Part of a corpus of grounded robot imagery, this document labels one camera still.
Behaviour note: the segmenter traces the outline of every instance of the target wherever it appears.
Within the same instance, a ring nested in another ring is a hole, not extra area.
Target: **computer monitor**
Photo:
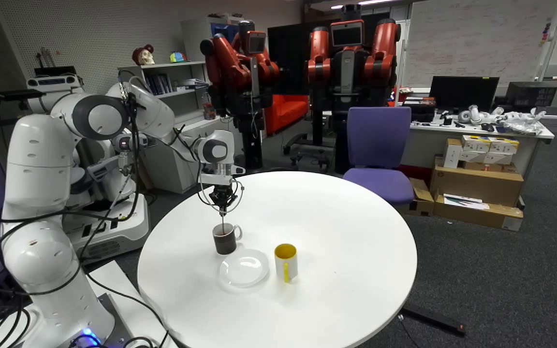
[[[434,76],[429,96],[435,97],[436,107],[441,110],[463,111],[477,105],[479,111],[488,112],[499,80],[499,77]]]
[[[332,24],[332,46],[361,46],[363,42],[363,21]]]
[[[265,33],[261,31],[248,32],[248,54],[256,55],[265,50]]]

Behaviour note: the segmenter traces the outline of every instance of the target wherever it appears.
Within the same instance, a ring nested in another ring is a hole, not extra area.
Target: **white box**
[[[484,163],[484,157],[486,156],[487,152],[484,151],[461,151],[461,156],[459,156],[459,160],[462,161],[475,161],[477,163]]]
[[[504,137],[489,137],[491,146],[489,151],[498,152],[500,154],[517,154],[519,148],[519,141],[517,139],[508,139]]]
[[[483,163],[511,164],[513,160],[512,154],[504,154],[501,152],[487,152]]]
[[[491,141],[486,136],[462,136],[461,143],[466,151],[489,151]]]
[[[446,150],[444,150],[442,166],[445,168],[457,168],[461,151],[461,141],[458,139],[446,139]]]

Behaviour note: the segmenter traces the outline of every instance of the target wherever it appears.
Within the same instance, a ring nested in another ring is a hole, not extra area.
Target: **ceiling light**
[[[380,2],[389,2],[389,1],[393,1],[393,0],[367,0],[367,1],[359,2],[358,5],[379,4]]]

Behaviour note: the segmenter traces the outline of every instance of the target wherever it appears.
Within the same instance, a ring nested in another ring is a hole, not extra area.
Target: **gray carpet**
[[[406,319],[404,324],[420,348],[557,347],[557,121],[546,123],[556,138],[540,147],[525,184],[527,207],[520,232],[437,217],[405,217],[418,249],[418,270],[409,301],[467,326],[466,337],[459,338]],[[266,139],[265,164],[289,165],[281,143],[310,129],[310,123],[301,121]],[[309,156],[303,158],[300,168],[317,171],[318,152],[301,153]],[[156,193],[159,198],[150,207],[152,226],[194,191]],[[135,285],[138,258],[139,251],[135,251],[115,259]],[[361,347],[414,345],[394,320]]]

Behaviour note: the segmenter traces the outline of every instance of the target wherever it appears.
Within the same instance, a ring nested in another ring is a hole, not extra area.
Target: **paper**
[[[456,196],[454,194],[446,194],[446,193],[444,194],[444,204],[456,205],[457,207],[464,207],[470,209],[478,209],[480,211],[489,209],[489,205],[487,203],[483,203],[482,200],[478,200],[476,198],[470,198],[470,197]]]

